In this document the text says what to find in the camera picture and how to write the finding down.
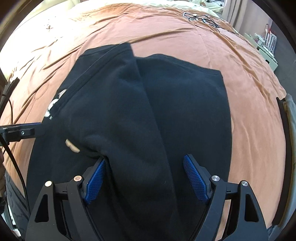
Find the black garment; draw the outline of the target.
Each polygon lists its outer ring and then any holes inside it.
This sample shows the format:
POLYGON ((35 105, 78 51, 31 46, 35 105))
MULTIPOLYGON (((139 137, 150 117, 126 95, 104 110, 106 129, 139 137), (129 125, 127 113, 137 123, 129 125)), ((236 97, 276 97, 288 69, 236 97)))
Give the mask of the black garment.
POLYGON ((205 209, 183 168, 191 154, 228 179, 231 118, 220 71, 128 43, 86 50, 59 86, 35 140, 27 192, 106 158, 89 210, 105 240, 189 240, 205 209))

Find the grey and black clothes pile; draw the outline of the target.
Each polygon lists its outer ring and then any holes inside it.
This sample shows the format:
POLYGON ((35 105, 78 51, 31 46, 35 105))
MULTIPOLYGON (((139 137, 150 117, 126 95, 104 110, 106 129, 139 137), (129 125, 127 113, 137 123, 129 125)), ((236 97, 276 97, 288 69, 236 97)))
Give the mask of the grey and black clothes pile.
POLYGON ((277 98, 285 134, 285 171, 273 225, 284 228, 295 212, 295 102, 290 94, 277 98))

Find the grey patterned trousers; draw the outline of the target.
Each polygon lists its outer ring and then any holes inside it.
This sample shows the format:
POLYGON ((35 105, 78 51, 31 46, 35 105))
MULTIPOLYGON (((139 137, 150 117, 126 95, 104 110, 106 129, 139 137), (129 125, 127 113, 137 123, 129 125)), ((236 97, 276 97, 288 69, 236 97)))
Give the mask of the grey patterned trousers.
POLYGON ((8 205, 11 208, 16 228, 19 230, 21 236, 25 238, 29 222, 26 201, 7 171, 1 174, 1 202, 4 199, 4 194, 6 194, 8 205))

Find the orange bed blanket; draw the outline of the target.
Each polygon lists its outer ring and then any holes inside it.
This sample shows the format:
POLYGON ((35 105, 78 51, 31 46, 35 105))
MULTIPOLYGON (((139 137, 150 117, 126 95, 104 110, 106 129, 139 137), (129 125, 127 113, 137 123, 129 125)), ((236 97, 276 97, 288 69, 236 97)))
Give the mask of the orange bed blanket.
MULTIPOLYGON (((59 86, 89 49, 128 43, 140 57, 163 54, 218 70, 227 92, 232 132, 230 169, 224 181, 250 184, 268 234, 285 171, 285 134, 276 100, 285 97, 285 90, 243 36, 222 20, 215 23, 219 28, 180 9, 79 4, 60 15, 48 31, 34 22, 13 44, 12 34, 1 34, 1 70, 11 81, 6 93, 11 102, 1 110, 1 126, 43 124, 59 86)), ((25 198, 29 219, 35 204, 29 203, 27 175, 37 138, 6 142, 1 135, 4 166, 25 198)))

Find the white storage cabinet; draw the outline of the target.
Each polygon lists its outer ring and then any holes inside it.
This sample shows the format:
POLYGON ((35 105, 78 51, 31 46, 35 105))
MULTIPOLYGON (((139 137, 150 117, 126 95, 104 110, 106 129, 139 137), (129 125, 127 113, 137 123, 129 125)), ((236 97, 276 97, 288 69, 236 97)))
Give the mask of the white storage cabinet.
POLYGON ((277 36, 271 32, 269 24, 265 25, 263 35, 245 33, 244 37, 258 50, 272 71, 275 71, 278 67, 278 62, 274 56, 277 36))

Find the peach curtain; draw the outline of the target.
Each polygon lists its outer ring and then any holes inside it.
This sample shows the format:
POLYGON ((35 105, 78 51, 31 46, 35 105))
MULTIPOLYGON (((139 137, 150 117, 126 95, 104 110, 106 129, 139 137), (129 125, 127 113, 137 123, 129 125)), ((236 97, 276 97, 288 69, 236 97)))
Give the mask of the peach curtain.
POLYGON ((237 31, 240 30, 247 9, 248 0, 227 0, 222 19, 226 20, 237 31))

